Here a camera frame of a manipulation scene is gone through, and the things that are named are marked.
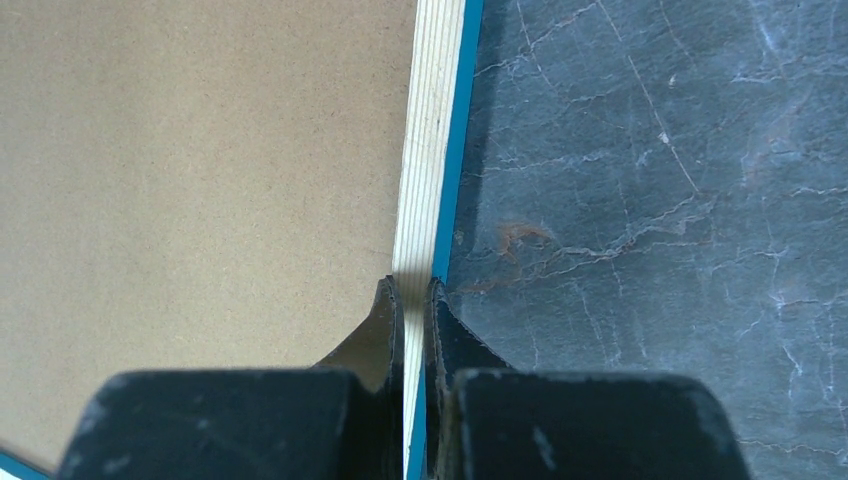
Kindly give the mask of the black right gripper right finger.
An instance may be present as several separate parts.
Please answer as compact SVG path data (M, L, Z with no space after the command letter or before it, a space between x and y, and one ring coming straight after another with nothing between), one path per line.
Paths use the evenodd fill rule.
M726 412L701 382L657 372L521 371L425 300L432 479L746 479Z

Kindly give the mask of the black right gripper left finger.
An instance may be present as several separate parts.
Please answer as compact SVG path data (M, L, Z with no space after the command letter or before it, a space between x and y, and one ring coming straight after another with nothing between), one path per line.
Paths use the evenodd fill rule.
M59 479L399 479L403 310L379 280L356 335L380 340L364 383L340 350L309 368L136 370L91 397Z

